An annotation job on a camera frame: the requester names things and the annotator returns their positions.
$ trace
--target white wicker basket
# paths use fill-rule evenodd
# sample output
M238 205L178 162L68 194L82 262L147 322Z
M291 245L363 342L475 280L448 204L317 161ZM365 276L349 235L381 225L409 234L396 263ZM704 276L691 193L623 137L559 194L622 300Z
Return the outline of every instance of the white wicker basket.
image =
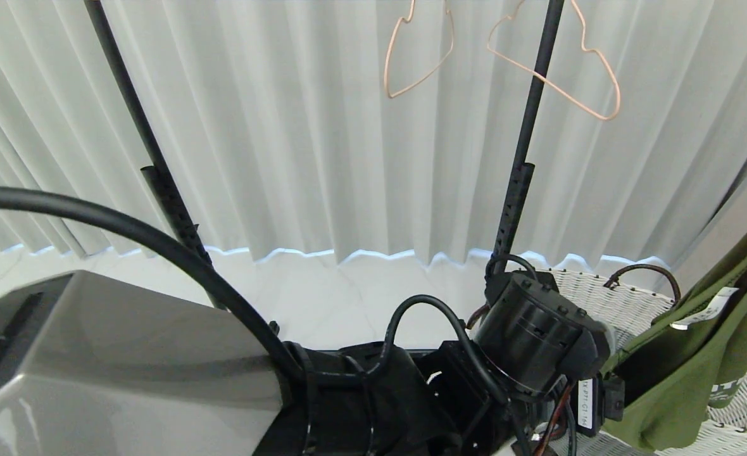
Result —
M605 288L607 277L553 269L559 292L589 312L591 317L620 329L617 346L624 346L632 338L649 329L657 315L672 306L672 300L662 294L633 286ZM729 406L708 409L709 419L703 422L697 441L687 448L659 451L669 456L731 456L747 453L747 375ZM567 453L567 438L552 442L559 454ZM579 454L588 456L637 456L646 453L634 450L619 440L601 433L595 438L579 435Z

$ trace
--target curtain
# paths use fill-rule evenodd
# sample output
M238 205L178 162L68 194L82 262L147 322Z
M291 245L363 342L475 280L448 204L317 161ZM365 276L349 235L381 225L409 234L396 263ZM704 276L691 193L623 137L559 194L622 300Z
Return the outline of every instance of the curtain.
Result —
M616 70L622 111L599 122L545 91L529 153L536 173L513 250L548 263L568 254L591 265L603 255L672 263L747 161L747 2L583 3L587 44ZM0 103L0 116L27 108L26 128L55 138L43 153L58 161L73 150L84 163L61 161L53 174L72 185L53 189L161 225L138 171L148 156L104 74L89 18L70 17L78 8L65 2L40 20L28 10L49 9L42 3L0 4L1 17L11 18L0 20L0 61L18 49L11 69L0 64L0 91L15 95L5 100L14 107ZM249 248L255 259L276 248L332 250L338 260L362 249L414 250L423 262L443 252L462 262L472 248L491 250L530 75L489 54L486 37L515 2L449 2L451 57L390 100L382 92L385 51L408 5L104 0L205 244ZM544 10L545 2L523 5L498 30L498 50L532 66ZM6 30L20 38L4 41ZM612 88L599 61L579 52L580 32L566 3L548 75L608 112ZM394 50L394 89L432 68L450 38L442 2L418 2ZM75 115L86 116L82 126L67 120ZM83 132L89 141L78 147ZM72 148L62 142L68 136ZM34 175L43 167L32 147L14 150ZM0 243L21 236L0 234Z

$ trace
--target curtain fold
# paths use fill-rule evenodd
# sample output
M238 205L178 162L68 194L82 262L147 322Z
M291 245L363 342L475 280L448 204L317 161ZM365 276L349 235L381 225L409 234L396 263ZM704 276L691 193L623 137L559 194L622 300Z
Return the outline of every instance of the curtain fold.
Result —
M493 246L523 118L530 75L486 50L515 1L449 2L451 57L394 100L382 69L409 0L103 6L206 245L249 248L256 260L276 248L338 260L413 249L423 262L438 252L462 262ZM616 70L622 111L599 122L545 90L513 250L548 263L574 254L671 265L747 160L747 2L582 3L587 45ZM24 164L18 181L0 179L163 225L139 176L148 154L82 9L0 2L0 138ZM545 2L524 4L496 32L497 49L533 66L544 12ZM579 52L580 34L565 3L548 76L609 112L609 78ZM392 89L434 67L449 40L443 2L418 2L396 43ZM69 223L1 217L3 245L129 247Z

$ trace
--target green garment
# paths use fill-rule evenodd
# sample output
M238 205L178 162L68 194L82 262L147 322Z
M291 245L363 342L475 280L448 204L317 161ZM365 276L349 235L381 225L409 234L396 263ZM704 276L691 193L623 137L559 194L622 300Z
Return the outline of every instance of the green garment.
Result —
M687 330L670 326L705 309L729 287L738 291L717 317ZM694 443L706 406L725 407L747 371L747 234L602 371L616 373L626 384L624 419L605 422L605 431L646 451Z

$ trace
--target glossy gray surface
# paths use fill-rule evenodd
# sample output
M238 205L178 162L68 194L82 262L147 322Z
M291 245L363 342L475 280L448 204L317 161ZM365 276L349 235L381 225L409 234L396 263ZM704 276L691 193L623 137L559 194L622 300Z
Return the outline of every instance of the glossy gray surface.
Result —
M75 272L0 389L0 455L249 455L281 405L231 315Z

